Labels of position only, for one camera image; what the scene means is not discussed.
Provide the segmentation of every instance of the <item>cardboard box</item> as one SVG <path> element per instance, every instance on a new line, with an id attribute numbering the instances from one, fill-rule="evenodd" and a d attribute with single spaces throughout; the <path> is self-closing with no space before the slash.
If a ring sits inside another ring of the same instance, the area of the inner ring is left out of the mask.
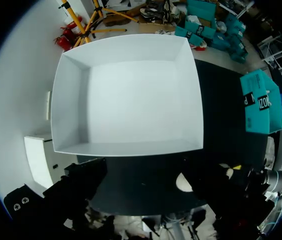
<path id="1" fill-rule="evenodd" d="M 201 91 L 187 39 L 123 35 L 64 52 L 53 85 L 51 129 L 54 150 L 67 154 L 202 149 Z"/>
<path id="2" fill-rule="evenodd" d="M 244 43 L 235 35 L 231 36 L 231 38 L 228 40 L 231 44 L 231 47 L 229 49 L 229 53 L 236 53 L 241 57 L 246 57 L 248 55 L 248 52 L 246 50 L 246 46 Z"/>
<path id="3" fill-rule="evenodd" d="M 217 30 L 217 22 L 215 19 L 217 5 L 212 2 L 191 0 L 188 1 L 187 15 L 195 15 L 200 18 L 201 25 L 185 20 L 185 29 L 198 35 L 213 39 Z"/>
<path id="4" fill-rule="evenodd" d="M 226 51 L 231 47 L 231 45 L 224 34 L 216 32 L 211 42 L 211 47 L 221 51 Z"/>
<path id="5" fill-rule="evenodd" d="M 184 37 L 187 38 L 188 42 L 192 45 L 195 46 L 200 46 L 200 44 L 203 41 L 202 37 L 199 37 L 197 35 L 195 35 L 194 33 L 180 27 L 180 26 L 176 26 L 175 28 L 175 33 L 176 36 L 180 36 L 180 37 Z"/>
<path id="6" fill-rule="evenodd" d="M 244 75 L 240 81 L 244 96 L 245 130 L 259 134 L 281 130 L 282 104 L 279 87 L 260 69 Z"/>
<path id="7" fill-rule="evenodd" d="M 154 34 L 156 31 L 163 29 L 167 32 L 174 32 L 176 27 L 171 24 L 162 24 L 162 21 L 147 22 L 143 16 L 139 16 L 139 33 Z"/>
<path id="8" fill-rule="evenodd" d="M 237 19 L 232 13 L 229 13 L 225 19 L 225 25 L 227 29 L 238 29 L 240 32 L 244 33 L 246 30 L 246 25 L 243 24 L 239 19 Z"/>
<path id="9" fill-rule="evenodd" d="M 198 17 L 200 23 L 202 24 L 202 26 L 205 26 L 205 27 L 208 27 L 208 28 L 211 28 L 211 22 L 208 21 L 208 20 L 205 20 L 201 17 Z"/>

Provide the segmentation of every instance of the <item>black label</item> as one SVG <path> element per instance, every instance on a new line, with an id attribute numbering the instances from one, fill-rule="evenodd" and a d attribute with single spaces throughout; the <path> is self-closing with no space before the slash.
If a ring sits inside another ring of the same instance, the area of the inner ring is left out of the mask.
<path id="1" fill-rule="evenodd" d="M 256 103 L 255 97 L 253 96 L 253 92 L 249 92 L 248 94 L 244 95 L 244 106 L 250 106 Z"/>
<path id="2" fill-rule="evenodd" d="M 259 103 L 259 110 L 260 111 L 262 111 L 264 109 L 268 109 L 270 107 L 268 95 L 258 97 L 257 102 Z"/>
<path id="3" fill-rule="evenodd" d="M 196 30 L 196 35 L 201 36 L 203 30 L 205 29 L 205 26 L 199 26 Z"/>
<path id="4" fill-rule="evenodd" d="M 190 39 L 190 38 L 191 38 L 191 35 L 192 35 L 192 32 L 187 31 L 185 37 L 186 37 L 187 39 Z"/>

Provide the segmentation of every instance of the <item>black table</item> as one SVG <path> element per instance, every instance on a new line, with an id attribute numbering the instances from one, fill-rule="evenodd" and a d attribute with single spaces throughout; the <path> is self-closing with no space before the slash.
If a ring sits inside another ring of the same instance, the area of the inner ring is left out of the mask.
<path id="1" fill-rule="evenodd" d="M 268 136 L 245 132 L 241 75 L 208 62 L 195 63 L 202 95 L 204 149 L 160 156 L 107 157 L 108 173 L 91 201 L 95 210 L 141 216 L 204 205 L 204 200 L 176 187 L 184 156 L 262 168 Z M 78 156 L 79 163 L 89 159 L 93 157 Z"/>

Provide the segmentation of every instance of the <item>teal shoebox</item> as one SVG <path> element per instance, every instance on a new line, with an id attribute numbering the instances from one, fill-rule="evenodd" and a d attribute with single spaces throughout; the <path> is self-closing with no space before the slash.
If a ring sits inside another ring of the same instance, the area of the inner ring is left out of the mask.
<path id="1" fill-rule="evenodd" d="M 231 44 L 231 47 L 229 48 L 230 54 L 236 53 L 244 58 L 248 55 L 245 45 L 237 36 L 235 35 L 231 36 L 231 38 L 229 38 L 228 41 Z"/>
<path id="2" fill-rule="evenodd" d="M 262 70 L 240 78 L 244 108 L 245 130 L 271 134 L 282 129 L 282 104 L 279 87 Z"/>
<path id="3" fill-rule="evenodd" d="M 246 62 L 246 57 L 240 56 L 236 54 L 235 52 L 230 53 L 229 55 L 230 55 L 230 58 L 237 63 L 244 64 Z"/>
<path id="4" fill-rule="evenodd" d="M 221 51 L 226 51 L 230 48 L 230 43 L 226 39 L 226 36 L 220 32 L 216 32 L 213 40 L 211 41 L 210 47 L 214 49 L 219 49 Z"/>
<path id="5" fill-rule="evenodd" d="M 237 28 L 227 28 L 226 29 L 226 34 L 228 35 L 229 38 L 231 38 L 231 36 L 237 36 L 239 39 L 243 38 L 243 33 L 238 30 Z"/>
<path id="6" fill-rule="evenodd" d="M 202 25 L 195 22 L 185 20 L 185 29 L 208 39 L 213 39 L 217 30 L 217 22 L 215 19 L 217 5 L 213 2 L 206 2 L 200 0 L 187 1 L 187 15 L 195 15 L 203 19 Z"/>
<path id="7" fill-rule="evenodd" d="M 225 19 L 225 25 L 227 30 L 238 29 L 241 33 L 244 33 L 246 30 L 246 25 L 243 24 L 239 19 L 237 19 L 232 13 L 229 13 Z"/>
<path id="8" fill-rule="evenodd" d="M 200 46 L 200 44 L 203 41 L 203 38 L 193 34 L 192 32 L 180 27 L 176 26 L 174 35 L 179 36 L 179 37 L 184 37 L 188 39 L 188 42 L 190 44 L 193 44 L 195 46 Z"/>

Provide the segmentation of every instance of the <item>open white box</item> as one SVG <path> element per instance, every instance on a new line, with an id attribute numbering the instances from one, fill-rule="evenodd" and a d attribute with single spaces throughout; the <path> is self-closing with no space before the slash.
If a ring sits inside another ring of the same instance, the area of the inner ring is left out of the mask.
<path id="1" fill-rule="evenodd" d="M 63 53 L 51 128 L 60 153 L 145 156 L 202 149 L 201 91 L 187 39 L 124 35 Z"/>

